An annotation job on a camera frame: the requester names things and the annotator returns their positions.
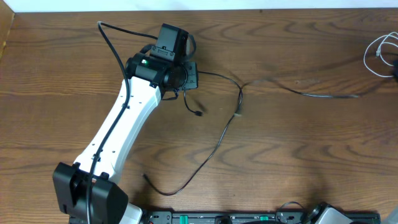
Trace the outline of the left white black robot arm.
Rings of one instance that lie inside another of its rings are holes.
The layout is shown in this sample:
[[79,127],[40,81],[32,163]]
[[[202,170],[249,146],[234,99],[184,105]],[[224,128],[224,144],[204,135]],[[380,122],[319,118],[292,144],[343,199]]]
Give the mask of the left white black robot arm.
[[126,62],[127,80],[99,131],[72,165],[59,163],[53,184],[70,223],[139,223],[143,210],[118,186],[143,124],[166,91],[197,88],[193,61],[174,62],[137,53]]

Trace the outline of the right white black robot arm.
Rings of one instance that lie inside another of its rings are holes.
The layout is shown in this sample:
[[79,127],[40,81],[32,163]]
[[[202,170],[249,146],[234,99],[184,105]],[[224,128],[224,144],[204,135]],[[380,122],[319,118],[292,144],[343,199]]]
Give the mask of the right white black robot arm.
[[384,220],[372,212],[345,213],[330,204],[321,203],[302,219],[304,224],[366,224],[385,223],[397,224],[397,208]]

